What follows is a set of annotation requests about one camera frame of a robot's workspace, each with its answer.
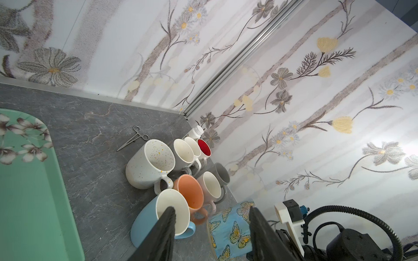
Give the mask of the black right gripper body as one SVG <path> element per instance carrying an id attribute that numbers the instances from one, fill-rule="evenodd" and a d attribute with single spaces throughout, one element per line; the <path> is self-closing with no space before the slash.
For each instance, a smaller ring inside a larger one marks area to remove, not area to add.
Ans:
<path id="1" fill-rule="evenodd" d="M 276 247 L 279 251 L 277 261 L 313 261 L 312 251 L 304 246 L 306 253 L 303 257 L 286 230 L 276 229 L 275 232 L 280 239 Z"/>

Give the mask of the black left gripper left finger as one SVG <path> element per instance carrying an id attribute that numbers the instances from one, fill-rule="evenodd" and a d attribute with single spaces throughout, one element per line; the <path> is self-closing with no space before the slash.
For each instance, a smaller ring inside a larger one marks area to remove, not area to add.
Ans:
<path id="1" fill-rule="evenodd" d="M 175 237 L 175 209 L 168 207 L 129 261 L 171 261 Z"/>

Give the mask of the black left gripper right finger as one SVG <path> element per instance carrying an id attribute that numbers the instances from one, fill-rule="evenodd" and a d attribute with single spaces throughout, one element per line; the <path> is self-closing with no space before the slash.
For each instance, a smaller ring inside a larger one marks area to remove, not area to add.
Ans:
<path id="1" fill-rule="evenodd" d="M 279 235 L 272 230 L 256 207 L 249 212 L 250 237 L 254 261 L 296 261 Z"/>

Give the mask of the light blue mug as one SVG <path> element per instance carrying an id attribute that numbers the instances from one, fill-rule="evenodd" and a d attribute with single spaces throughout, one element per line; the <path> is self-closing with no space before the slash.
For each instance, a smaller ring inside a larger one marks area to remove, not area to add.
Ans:
<path id="1" fill-rule="evenodd" d="M 166 208 L 175 209 L 175 239 L 189 238 L 195 234 L 196 225 L 190 221 L 190 211 L 184 196 L 174 189 L 163 190 L 151 200 L 136 217 L 130 237 L 138 248 L 156 225 Z"/>

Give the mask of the blue mug with brown rim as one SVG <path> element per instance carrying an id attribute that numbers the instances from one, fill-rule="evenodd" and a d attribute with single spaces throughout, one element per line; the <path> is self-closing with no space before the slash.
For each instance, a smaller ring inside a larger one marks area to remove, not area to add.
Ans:
<path id="1" fill-rule="evenodd" d="M 249 213 L 254 206 L 252 200 L 243 201 L 208 219 L 209 242 L 217 261 L 233 261 L 252 252 Z"/>

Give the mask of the cream mug with orange handle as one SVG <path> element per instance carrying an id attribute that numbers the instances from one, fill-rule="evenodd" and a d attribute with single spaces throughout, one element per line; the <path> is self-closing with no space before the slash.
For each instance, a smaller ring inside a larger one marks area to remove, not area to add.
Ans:
<path id="1" fill-rule="evenodd" d="M 180 192 L 186 199 L 190 220 L 196 225 L 202 225 L 208 220 L 208 211 L 203 207 L 204 192 L 199 182 L 190 175 L 181 175 L 175 182 L 173 188 Z"/>

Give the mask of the pink mug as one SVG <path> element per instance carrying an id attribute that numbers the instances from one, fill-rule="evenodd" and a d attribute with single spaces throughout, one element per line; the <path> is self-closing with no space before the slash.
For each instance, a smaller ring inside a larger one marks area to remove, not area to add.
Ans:
<path id="1" fill-rule="evenodd" d="M 204 194 L 204 205 L 210 205 L 212 207 L 210 215 L 213 215 L 216 212 L 216 205 L 214 203 L 222 194 L 221 185 L 215 175 L 209 171 L 204 172 L 197 181 Z"/>

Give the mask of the beige mug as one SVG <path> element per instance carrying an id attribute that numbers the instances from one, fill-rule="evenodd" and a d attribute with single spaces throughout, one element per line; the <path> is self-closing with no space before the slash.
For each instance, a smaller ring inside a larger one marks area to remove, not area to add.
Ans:
<path id="1" fill-rule="evenodd" d="M 157 139 L 148 140 L 126 166 L 126 178 L 129 184 L 137 189 L 154 188 L 155 194 L 162 192 L 160 182 L 164 181 L 168 189 L 174 182 L 168 174 L 175 167 L 174 153 L 164 142 Z"/>

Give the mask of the tall dark grey mug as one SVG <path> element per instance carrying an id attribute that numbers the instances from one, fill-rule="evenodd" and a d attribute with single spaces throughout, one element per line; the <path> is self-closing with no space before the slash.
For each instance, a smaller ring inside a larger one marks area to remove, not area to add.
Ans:
<path id="1" fill-rule="evenodd" d="M 221 163 L 215 163 L 208 169 L 209 172 L 215 175 L 216 179 L 220 183 L 222 194 L 215 204 L 219 204 L 224 201 L 226 196 L 226 186 L 230 183 L 230 176 L 227 169 Z"/>

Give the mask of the white mug with red inside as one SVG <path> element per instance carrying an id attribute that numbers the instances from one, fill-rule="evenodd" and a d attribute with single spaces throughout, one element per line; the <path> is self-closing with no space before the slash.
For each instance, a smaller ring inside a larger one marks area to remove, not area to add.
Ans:
<path id="1" fill-rule="evenodd" d="M 201 159 L 205 163 L 207 163 L 207 159 L 209 157 L 211 157 L 211 155 L 212 155 L 212 151 L 211 151 L 210 146 L 203 139 L 198 139 L 197 144 L 198 144 L 199 149 L 201 151 L 201 156 L 199 157 L 199 159 Z"/>

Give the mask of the green plastic tray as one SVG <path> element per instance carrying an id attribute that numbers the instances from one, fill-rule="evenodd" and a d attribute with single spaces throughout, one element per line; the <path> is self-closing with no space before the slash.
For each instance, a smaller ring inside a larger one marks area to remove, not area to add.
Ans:
<path id="1" fill-rule="evenodd" d="M 1 109 L 1 260 L 84 259 L 47 126 Z"/>

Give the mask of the white cream mug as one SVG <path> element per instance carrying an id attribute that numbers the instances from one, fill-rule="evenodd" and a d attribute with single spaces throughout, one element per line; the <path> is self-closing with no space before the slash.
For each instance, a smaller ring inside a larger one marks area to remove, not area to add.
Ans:
<path id="1" fill-rule="evenodd" d="M 190 146 L 194 155 L 194 161 L 187 166 L 189 168 L 188 172 L 190 175 L 196 176 L 202 168 L 199 159 L 199 157 L 201 156 L 201 149 L 198 143 L 191 137 L 185 137 L 184 141 Z"/>

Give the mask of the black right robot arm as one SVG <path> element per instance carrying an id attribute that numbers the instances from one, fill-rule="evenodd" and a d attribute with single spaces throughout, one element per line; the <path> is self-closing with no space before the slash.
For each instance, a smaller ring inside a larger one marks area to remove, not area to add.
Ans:
<path id="1" fill-rule="evenodd" d="M 324 206 L 314 211 L 300 207 L 294 200 L 274 206 L 280 223 L 286 229 L 277 230 L 279 245 L 273 249 L 279 252 L 281 261 L 415 261 L 418 258 L 417 242 L 402 245 L 392 228 L 376 216 L 352 207 Z M 393 248 L 381 249 L 368 234 L 329 221 L 321 224 L 314 233 L 309 232 L 309 224 L 325 213 L 345 213 L 372 222 L 389 237 Z M 335 225 L 339 233 L 325 250 L 318 248 L 316 239 L 319 231 Z"/>

